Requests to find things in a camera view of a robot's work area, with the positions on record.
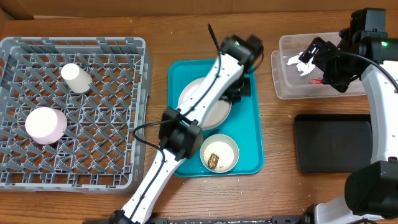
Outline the red snack wrapper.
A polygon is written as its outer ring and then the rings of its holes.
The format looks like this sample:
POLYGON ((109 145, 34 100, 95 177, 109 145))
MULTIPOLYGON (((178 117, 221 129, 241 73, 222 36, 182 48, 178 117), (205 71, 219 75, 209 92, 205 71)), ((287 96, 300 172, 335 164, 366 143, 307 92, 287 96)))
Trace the red snack wrapper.
POLYGON ((309 84, 312 84, 312 85, 322 85, 323 84, 323 78, 309 79, 308 82, 309 82, 309 84))

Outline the white round plate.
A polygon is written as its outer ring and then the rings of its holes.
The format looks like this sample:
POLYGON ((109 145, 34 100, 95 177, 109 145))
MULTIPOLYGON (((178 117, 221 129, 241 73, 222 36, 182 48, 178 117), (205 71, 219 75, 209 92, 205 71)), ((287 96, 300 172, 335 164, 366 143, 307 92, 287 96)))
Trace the white round plate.
MULTIPOLYGON (((202 77, 190 82, 181 92, 177 106, 180 106, 198 88, 204 79, 202 77)), ((231 107, 230 103, 218 100, 207 114, 202 129, 209 130, 219 126, 228 117, 231 107)))

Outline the white napkin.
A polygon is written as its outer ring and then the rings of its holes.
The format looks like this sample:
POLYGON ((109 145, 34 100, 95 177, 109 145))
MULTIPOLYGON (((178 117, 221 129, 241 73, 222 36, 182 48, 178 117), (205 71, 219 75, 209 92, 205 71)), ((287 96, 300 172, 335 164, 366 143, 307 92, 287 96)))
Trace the white napkin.
POLYGON ((299 60, 300 55, 291 57, 287 61, 287 65, 295 65, 297 70, 301 72, 300 76, 306 76, 315 69, 315 65, 312 63, 312 59, 308 63, 304 63, 299 60))

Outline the grey bowl with rice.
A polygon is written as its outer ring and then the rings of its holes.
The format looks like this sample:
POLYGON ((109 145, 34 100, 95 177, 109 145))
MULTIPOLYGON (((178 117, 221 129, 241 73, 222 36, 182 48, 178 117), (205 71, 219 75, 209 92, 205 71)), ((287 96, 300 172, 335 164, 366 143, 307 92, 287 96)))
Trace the grey bowl with rice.
POLYGON ((232 171, 238 163, 240 150, 236 142, 225 134, 214 134, 204 140, 200 148, 200 160, 210 172, 225 174, 232 171), (219 157, 215 170, 208 168, 208 159, 211 154, 219 157))

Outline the pale green cup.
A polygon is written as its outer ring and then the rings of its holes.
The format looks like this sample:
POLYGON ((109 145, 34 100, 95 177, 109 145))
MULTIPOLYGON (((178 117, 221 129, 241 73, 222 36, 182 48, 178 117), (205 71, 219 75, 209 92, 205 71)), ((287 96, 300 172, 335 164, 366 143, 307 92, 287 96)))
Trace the pale green cup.
POLYGON ((90 83, 93 82, 90 74, 74 63, 63 66, 60 74, 71 91, 75 93, 87 92, 90 89, 90 83))

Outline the pink small bowl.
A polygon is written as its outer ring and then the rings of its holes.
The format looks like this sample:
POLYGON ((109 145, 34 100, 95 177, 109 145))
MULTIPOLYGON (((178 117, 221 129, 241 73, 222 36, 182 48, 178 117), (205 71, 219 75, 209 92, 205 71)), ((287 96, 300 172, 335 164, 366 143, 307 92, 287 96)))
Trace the pink small bowl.
POLYGON ((57 142, 67 128, 67 118, 60 111, 49 107, 39 107, 29 113, 25 130, 38 144, 57 142))

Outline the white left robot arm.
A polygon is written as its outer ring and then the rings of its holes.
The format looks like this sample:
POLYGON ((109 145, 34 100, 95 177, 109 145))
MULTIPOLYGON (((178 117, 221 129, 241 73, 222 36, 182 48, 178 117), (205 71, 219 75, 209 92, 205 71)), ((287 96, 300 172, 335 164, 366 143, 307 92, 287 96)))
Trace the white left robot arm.
POLYGON ((233 35, 216 46, 218 57, 199 87, 176 109, 167 107, 161 121, 155 159, 138 189, 110 223, 146 223, 160 193, 175 170, 191 158, 203 142, 203 123, 218 100, 235 104, 250 96, 249 78, 254 62, 263 58, 262 40, 233 35))

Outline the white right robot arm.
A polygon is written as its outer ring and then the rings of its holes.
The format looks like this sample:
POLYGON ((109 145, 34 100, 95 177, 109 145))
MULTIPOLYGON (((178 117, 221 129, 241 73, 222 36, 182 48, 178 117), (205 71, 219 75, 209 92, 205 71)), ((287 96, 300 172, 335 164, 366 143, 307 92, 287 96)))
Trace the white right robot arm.
POLYGON ((385 28, 385 9, 366 7, 351 14, 338 45, 316 37, 300 54, 300 61, 319 68, 323 84, 338 92, 361 80, 373 131, 370 165, 348 176, 342 196, 308 207, 301 223, 397 218, 397 39, 390 38, 385 28))

